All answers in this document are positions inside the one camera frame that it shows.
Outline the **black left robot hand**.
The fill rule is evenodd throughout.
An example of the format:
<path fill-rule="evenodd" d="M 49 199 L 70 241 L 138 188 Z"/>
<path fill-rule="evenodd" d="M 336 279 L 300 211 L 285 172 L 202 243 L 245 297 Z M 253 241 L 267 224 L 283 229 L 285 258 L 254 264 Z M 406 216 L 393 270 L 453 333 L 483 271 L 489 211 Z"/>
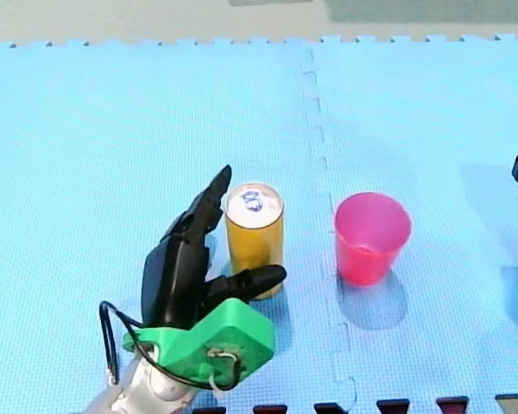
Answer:
<path fill-rule="evenodd" d="M 205 238 L 223 215 L 221 200 L 231 176 L 231 166 L 224 166 L 148 254 L 141 291 L 144 327 L 190 330 L 226 299 L 248 303 L 286 278 L 283 266 L 268 264 L 246 266 L 230 277 L 205 279 L 210 260 Z"/>

